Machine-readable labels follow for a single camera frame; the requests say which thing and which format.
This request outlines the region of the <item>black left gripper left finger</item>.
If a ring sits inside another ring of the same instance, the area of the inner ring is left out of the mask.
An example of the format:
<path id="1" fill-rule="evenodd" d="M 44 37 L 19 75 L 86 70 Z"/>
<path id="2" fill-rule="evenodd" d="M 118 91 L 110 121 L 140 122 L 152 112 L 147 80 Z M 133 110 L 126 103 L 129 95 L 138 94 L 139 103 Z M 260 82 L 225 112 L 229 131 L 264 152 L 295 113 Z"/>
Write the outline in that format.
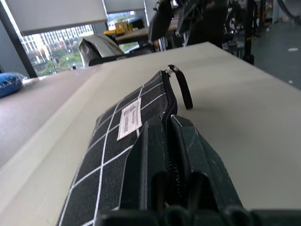
<path id="1" fill-rule="evenodd" d="M 127 155 L 121 210 L 163 210 L 167 189 L 167 138 L 159 116 L 147 120 Z"/>

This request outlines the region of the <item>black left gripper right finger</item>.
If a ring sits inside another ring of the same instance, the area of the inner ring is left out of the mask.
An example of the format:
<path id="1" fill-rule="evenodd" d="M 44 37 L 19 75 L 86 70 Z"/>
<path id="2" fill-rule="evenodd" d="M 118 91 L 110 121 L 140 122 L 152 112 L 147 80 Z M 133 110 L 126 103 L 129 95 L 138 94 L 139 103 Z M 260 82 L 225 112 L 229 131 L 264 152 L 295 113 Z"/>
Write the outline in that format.
<path id="1" fill-rule="evenodd" d="M 189 210 L 242 206 L 219 154 L 188 119 L 172 115 L 171 154 L 177 168 L 176 194 Z"/>

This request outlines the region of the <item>black white-grid zipper pouch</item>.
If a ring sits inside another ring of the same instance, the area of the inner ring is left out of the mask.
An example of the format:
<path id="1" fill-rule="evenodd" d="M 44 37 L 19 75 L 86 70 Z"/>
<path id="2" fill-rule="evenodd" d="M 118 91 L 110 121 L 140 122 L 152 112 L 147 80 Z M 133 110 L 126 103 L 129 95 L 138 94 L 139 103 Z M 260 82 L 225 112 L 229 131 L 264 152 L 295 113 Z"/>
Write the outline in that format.
<path id="1" fill-rule="evenodd" d="M 172 74 L 185 107 L 193 107 L 183 72 L 169 65 L 100 115 L 56 226 L 95 226 L 99 210 L 119 209 L 126 158 L 144 123 L 154 116 L 164 119 L 177 113 Z"/>

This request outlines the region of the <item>brown side table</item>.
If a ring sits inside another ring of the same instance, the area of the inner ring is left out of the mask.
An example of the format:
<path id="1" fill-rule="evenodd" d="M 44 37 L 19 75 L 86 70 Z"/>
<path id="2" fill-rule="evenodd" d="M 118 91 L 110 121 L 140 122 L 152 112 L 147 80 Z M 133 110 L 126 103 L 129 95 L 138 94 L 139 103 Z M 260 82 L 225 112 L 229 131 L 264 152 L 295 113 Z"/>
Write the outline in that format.
<path id="1" fill-rule="evenodd" d="M 0 168 L 94 73 L 89 67 L 28 79 L 0 98 Z"/>

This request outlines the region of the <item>grey covered chair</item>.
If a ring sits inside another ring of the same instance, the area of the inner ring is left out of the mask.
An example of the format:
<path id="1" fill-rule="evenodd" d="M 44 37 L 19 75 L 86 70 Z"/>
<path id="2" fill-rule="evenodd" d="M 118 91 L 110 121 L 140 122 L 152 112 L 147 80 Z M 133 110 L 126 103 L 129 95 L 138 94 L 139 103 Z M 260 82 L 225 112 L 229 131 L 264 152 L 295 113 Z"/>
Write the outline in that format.
<path id="1" fill-rule="evenodd" d="M 125 55 L 114 39 L 104 34 L 82 37 L 78 48 L 83 67 L 115 61 Z"/>

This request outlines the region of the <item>wooden background desk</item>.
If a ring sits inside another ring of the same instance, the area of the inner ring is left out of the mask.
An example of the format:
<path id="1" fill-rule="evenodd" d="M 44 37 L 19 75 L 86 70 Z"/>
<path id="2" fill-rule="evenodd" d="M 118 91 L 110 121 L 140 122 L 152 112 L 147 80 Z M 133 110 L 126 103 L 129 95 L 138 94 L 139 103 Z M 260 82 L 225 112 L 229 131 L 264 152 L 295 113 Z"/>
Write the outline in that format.
<path id="1" fill-rule="evenodd" d="M 175 31 L 177 29 L 177 24 L 175 24 L 175 21 L 170 24 L 167 32 L 163 37 L 166 36 L 173 36 Z M 116 38 L 116 41 L 118 44 L 125 44 L 125 43 L 131 43 L 131 42 L 139 42 L 139 41 L 149 41 L 148 38 L 148 27 L 133 31 L 131 33 L 119 36 Z"/>

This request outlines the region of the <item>yellow box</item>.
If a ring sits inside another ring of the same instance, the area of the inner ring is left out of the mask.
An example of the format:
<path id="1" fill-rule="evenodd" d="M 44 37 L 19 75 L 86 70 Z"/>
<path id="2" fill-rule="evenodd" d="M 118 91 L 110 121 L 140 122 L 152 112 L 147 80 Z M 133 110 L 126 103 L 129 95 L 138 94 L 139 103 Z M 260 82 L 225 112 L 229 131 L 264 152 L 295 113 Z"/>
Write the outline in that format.
<path id="1" fill-rule="evenodd" d="M 124 35 L 131 32 L 128 22 L 117 22 L 114 25 L 115 29 L 106 30 L 103 33 L 107 35 Z"/>

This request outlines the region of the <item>blue cushion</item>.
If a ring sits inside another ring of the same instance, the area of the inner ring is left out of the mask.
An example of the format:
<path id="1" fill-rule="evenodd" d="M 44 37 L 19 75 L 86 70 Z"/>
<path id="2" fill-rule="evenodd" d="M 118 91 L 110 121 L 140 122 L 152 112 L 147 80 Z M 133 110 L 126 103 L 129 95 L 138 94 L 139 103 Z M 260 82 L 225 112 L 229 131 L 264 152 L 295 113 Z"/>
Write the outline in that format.
<path id="1" fill-rule="evenodd" d="M 0 98 L 17 92 L 23 85 L 23 78 L 20 73 L 0 73 Z"/>

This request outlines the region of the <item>small grey roller blind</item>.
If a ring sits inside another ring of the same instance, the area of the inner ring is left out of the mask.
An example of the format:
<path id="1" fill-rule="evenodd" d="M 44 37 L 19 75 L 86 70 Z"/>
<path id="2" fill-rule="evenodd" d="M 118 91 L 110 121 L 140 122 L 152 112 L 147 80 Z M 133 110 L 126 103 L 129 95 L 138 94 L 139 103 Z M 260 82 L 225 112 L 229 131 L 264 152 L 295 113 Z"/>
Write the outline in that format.
<path id="1" fill-rule="evenodd" d="M 103 0 L 107 14 L 144 10 L 144 0 Z"/>

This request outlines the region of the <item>large grey roller blind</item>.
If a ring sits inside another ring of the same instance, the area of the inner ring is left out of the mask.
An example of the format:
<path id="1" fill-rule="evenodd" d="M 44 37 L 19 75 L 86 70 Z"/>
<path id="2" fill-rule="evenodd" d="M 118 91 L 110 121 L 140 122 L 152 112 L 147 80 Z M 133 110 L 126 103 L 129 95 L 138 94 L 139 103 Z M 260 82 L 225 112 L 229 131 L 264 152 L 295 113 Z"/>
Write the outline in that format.
<path id="1" fill-rule="evenodd" d="M 4 0 L 23 35 L 107 21 L 102 0 Z"/>

